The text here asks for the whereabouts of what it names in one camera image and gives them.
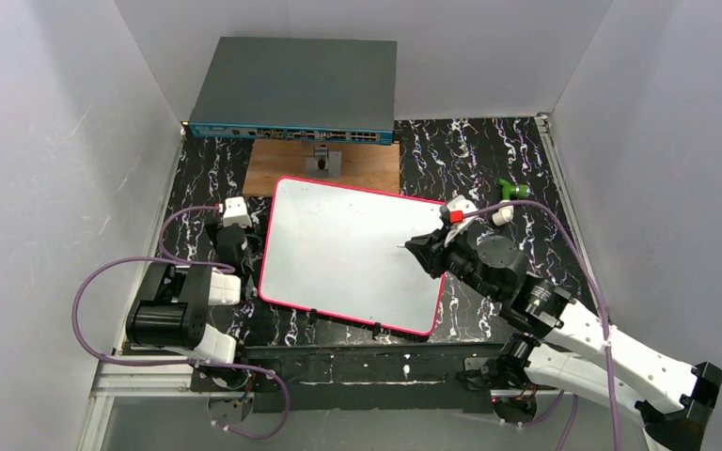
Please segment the white pipe elbow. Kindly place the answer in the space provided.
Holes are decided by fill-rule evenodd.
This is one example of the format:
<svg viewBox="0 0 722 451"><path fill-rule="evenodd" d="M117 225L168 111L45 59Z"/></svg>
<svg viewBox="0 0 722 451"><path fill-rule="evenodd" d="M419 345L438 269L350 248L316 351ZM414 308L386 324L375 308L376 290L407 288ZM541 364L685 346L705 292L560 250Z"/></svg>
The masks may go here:
<svg viewBox="0 0 722 451"><path fill-rule="evenodd" d="M504 226L512 222L513 216L514 206L505 206L491 215L491 222L494 226Z"/></svg>

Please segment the pink framed whiteboard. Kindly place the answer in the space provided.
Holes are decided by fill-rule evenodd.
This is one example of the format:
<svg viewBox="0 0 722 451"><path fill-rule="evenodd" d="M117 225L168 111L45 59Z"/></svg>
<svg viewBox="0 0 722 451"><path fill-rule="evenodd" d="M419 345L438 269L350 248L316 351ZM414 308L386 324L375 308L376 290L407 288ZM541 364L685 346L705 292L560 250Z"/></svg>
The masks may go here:
<svg viewBox="0 0 722 451"><path fill-rule="evenodd" d="M397 245L441 226L441 202L284 177L275 184L259 276L270 304L427 336L443 278Z"/></svg>

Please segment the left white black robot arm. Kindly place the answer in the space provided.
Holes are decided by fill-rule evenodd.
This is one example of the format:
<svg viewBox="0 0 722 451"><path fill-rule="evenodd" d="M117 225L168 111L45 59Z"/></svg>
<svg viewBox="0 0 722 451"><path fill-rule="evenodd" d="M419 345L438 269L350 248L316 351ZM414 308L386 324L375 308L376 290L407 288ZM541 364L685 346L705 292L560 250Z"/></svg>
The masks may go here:
<svg viewBox="0 0 722 451"><path fill-rule="evenodd" d="M204 364L235 364L240 340L209 323L213 307L243 300L238 273L182 259L148 265L125 321L132 345L176 352Z"/></svg>

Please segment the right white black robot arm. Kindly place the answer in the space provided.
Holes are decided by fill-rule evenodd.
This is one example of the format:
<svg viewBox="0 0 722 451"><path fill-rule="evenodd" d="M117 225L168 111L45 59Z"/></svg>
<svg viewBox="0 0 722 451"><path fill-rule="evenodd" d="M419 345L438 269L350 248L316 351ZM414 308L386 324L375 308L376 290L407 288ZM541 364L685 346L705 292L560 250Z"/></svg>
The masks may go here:
<svg viewBox="0 0 722 451"><path fill-rule="evenodd" d="M484 299L517 329L500 357L509 381L555 386L618 411L667 450L699 450L714 412L722 370L666 356L602 321L563 288L530 272L511 240L478 245L447 227L403 245L432 278L446 273Z"/></svg>

